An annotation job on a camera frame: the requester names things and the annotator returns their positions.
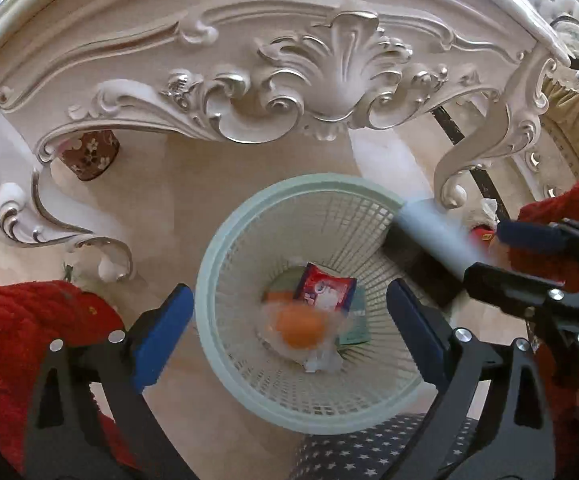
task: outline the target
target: red packet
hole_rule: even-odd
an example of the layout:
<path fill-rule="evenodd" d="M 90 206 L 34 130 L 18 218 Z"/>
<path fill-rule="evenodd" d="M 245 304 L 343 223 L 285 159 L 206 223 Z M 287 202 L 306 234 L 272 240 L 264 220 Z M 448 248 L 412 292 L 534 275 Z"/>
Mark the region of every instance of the red packet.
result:
<path fill-rule="evenodd" d="M 307 264 L 294 298 L 319 310 L 340 311 L 346 316 L 355 290 L 356 278 L 336 278 Z"/>

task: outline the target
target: red floral stool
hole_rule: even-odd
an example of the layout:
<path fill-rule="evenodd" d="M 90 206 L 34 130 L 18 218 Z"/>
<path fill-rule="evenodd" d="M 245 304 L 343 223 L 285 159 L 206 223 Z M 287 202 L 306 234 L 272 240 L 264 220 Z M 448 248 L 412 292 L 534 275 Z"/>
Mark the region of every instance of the red floral stool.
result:
<path fill-rule="evenodd" d="M 97 130 L 75 137 L 60 146 L 60 160 L 82 180 L 102 175 L 114 162 L 120 143 L 111 130 Z"/>

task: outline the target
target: ornate white table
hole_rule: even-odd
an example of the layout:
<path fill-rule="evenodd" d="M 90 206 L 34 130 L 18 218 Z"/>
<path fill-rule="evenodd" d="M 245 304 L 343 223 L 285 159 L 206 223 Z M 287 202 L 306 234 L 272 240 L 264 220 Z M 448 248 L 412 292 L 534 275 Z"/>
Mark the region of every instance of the ornate white table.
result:
<path fill-rule="evenodd" d="M 457 207 L 458 173 L 537 140 L 554 59 L 568 62 L 525 0 L 6 0 L 0 236 L 96 245 L 101 273 L 131 275 L 122 222 L 52 180 L 57 147 L 83 131 L 332 139 L 484 92 L 485 126 L 435 172 L 437 200 Z"/>

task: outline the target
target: beige floor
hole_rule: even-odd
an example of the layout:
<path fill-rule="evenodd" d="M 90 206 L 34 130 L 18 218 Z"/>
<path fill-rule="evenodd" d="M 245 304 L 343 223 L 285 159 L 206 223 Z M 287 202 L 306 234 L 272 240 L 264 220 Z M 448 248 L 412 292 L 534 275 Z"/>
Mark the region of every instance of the beige floor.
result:
<path fill-rule="evenodd" d="M 464 119 L 466 126 L 473 122 Z M 334 171 L 363 174 L 407 198 L 423 198 L 431 194 L 435 164 L 451 146 L 429 114 L 397 132 L 355 133 L 353 151 L 349 137 L 318 142 L 290 136 L 259 146 L 137 132 L 118 132 L 118 137 L 122 151 L 117 161 L 95 181 L 81 183 L 59 164 L 54 174 L 66 192 L 117 215 L 131 229 L 138 275 L 106 290 L 128 325 L 144 310 L 158 307 L 177 283 L 194 285 L 215 230 L 256 191 L 290 176 Z M 506 162 L 493 167 L 492 174 L 510 213 L 531 201 Z M 467 207 L 476 204 L 481 196 L 473 179 L 469 174 L 461 179 L 469 193 Z M 0 243 L 0 284 L 57 279 L 62 262 L 58 247 L 22 250 Z M 476 302 L 458 322 L 493 342 L 507 343 L 524 331 L 522 322 Z M 286 478 L 301 436 L 242 408 L 211 372 L 193 328 L 145 397 L 202 480 Z M 423 392 L 410 410 L 425 410 L 432 398 L 433 392 Z M 478 399 L 474 415 L 482 405 L 482 388 Z"/>

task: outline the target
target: gray star-print pants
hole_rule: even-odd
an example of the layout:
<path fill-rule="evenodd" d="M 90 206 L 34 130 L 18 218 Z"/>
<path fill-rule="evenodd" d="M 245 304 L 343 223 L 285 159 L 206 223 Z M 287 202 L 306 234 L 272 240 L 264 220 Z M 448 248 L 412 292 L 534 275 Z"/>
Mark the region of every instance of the gray star-print pants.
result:
<path fill-rule="evenodd" d="M 289 480 L 378 479 L 405 448 L 425 415 L 396 415 L 367 430 L 342 435 L 307 435 Z M 462 460 L 477 420 L 468 418 L 445 458 L 445 466 Z"/>

